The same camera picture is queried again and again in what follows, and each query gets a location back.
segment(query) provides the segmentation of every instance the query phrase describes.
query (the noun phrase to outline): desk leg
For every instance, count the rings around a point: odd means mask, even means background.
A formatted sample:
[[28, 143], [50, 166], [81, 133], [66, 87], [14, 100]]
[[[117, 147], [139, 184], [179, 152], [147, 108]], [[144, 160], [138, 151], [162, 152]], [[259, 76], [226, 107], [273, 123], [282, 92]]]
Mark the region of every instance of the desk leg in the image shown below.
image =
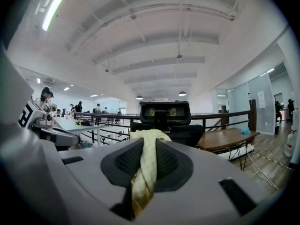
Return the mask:
[[246, 142], [246, 154], [245, 154], [245, 161], [244, 161], [244, 168], [243, 170], [245, 169], [245, 164], [246, 164], [246, 159], [247, 159], [247, 154], [248, 153], [248, 143]]
[[97, 141], [98, 141], [98, 147], [100, 147], [101, 146], [101, 137], [100, 137], [100, 129], [98, 128], [97, 129]]
[[92, 130], [92, 141], [93, 141], [93, 143], [95, 143], [94, 130]]
[[238, 148], [238, 156], [239, 156], [239, 161], [240, 161], [240, 169], [242, 170], [243, 169], [242, 158], [240, 157], [240, 149], [239, 148]]

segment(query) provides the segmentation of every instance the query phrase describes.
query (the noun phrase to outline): wooden table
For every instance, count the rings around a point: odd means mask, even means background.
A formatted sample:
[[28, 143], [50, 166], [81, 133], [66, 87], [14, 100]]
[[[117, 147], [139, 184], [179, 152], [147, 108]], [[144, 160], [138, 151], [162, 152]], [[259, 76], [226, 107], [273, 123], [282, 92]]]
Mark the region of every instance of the wooden table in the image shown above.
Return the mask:
[[248, 141], [253, 140], [259, 132], [250, 131], [249, 134], [242, 134], [241, 129], [229, 128], [224, 130], [218, 130], [213, 132], [205, 132], [200, 139], [198, 145], [200, 149], [206, 151], [217, 151], [221, 149], [228, 149], [238, 145], [239, 143], [246, 142], [246, 148]]

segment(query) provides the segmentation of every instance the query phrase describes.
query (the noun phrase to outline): blue object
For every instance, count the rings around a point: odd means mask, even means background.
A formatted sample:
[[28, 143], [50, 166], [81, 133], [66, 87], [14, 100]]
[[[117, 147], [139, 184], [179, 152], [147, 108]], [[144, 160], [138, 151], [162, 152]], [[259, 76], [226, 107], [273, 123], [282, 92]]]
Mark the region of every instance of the blue object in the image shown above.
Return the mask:
[[249, 128], [242, 129], [242, 130], [241, 130], [241, 133], [242, 133], [242, 134], [249, 134], [249, 133], [250, 133], [250, 130], [249, 130]]

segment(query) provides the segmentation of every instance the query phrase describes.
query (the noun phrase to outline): black vent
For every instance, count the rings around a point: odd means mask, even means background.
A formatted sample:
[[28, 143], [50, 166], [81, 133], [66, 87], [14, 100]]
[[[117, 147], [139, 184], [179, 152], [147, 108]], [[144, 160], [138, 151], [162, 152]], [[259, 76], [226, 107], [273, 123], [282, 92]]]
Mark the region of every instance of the black vent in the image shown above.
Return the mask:
[[143, 153], [143, 144], [136, 145], [115, 159], [115, 165], [122, 172], [129, 176], [134, 176], [140, 167], [141, 155]]
[[165, 176], [173, 173], [178, 167], [178, 159], [176, 156], [164, 149], [162, 146], [156, 146], [157, 157], [157, 178], [156, 181], [161, 180]]
[[[154, 192], [169, 192], [179, 189], [193, 174], [193, 162], [184, 153], [173, 149], [172, 142], [156, 140], [157, 182]], [[128, 188], [140, 167], [143, 139], [108, 154], [101, 162], [101, 170], [116, 186]]]
[[66, 158], [66, 159], [63, 159], [62, 162], [64, 163], [64, 165], [67, 165], [67, 164], [71, 164], [71, 163], [76, 163], [76, 162], [80, 162], [84, 160], [82, 157], [70, 157], [70, 158]]

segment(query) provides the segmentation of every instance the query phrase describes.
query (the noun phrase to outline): white bottle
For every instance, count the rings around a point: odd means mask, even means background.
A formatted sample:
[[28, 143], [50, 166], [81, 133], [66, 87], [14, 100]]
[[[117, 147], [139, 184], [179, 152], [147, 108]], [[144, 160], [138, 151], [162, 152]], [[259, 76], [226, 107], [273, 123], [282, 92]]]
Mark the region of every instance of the white bottle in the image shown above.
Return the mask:
[[285, 149], [285, 155], [287, 157], [291, 157], [294, 153], [295, 146], [297, 140], [297, 130], [294, 130], [294, 126], [292, 126], [291, 133], [287, 136], [287, 143]]

